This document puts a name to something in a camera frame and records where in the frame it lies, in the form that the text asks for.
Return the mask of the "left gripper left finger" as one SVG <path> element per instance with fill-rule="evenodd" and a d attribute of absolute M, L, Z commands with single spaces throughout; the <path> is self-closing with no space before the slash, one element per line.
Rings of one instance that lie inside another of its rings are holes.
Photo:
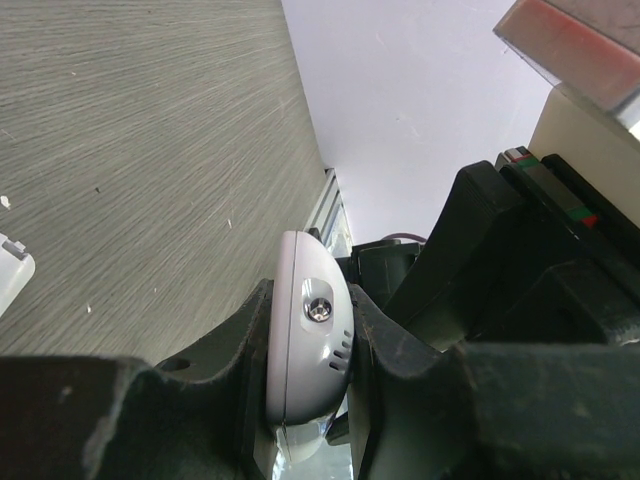
<path fill-rule="evenodd" d="M 158 365 L 131 357 L 1 360 L 5 479 L 267 479 L 273 284 Z"/>

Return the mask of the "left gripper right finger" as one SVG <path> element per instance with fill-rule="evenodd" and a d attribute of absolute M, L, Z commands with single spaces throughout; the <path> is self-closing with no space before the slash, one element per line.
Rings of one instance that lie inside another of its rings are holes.
<path fill-rule="evenodd" d="M 639 352 L 462 343 L 439 352 L 358 286 L 348 413 L 358 479 L 635 479 Z"/>

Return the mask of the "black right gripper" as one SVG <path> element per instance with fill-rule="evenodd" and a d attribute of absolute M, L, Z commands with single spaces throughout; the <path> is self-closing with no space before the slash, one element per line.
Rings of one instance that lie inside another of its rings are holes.
<path fill-rule="evenodd" d="M 385 315 L 447 350 L 471 333 L 509 247 L 481 341 L 638 344 L 638 227 L 557 154 L 512 148 L 496 167 L 457 173 Z"/>

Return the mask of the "white remote control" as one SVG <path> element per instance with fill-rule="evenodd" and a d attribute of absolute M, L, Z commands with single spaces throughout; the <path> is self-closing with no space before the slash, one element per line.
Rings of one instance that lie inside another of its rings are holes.
<path fill-rule="evenodd" d="M 355 323 L 337 260 L 314 236 L 281 237 L 269 315 L 265 418 L 281 465 L 302 463 L 326 440 L 351 375 Z"/>

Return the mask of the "white battery cover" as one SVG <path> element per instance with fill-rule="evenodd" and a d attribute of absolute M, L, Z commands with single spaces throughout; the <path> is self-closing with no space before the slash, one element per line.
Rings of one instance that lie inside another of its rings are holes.
<path fill-rule="evenodd" d="M 36 264 L 32 255 L 19 241 L 1 235 L 0 314 L 3 315 L 31 280 Z"/>

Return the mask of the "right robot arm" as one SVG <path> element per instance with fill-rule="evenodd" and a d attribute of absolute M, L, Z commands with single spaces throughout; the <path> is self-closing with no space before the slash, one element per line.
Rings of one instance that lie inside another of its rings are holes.
<path fill-rule="evenodd" d="M 393 234 L 339 264 L 440 351 L 639 342 L 639 229 L 556 154 L 518 147 L 462 168 L 428 238 Z"/>

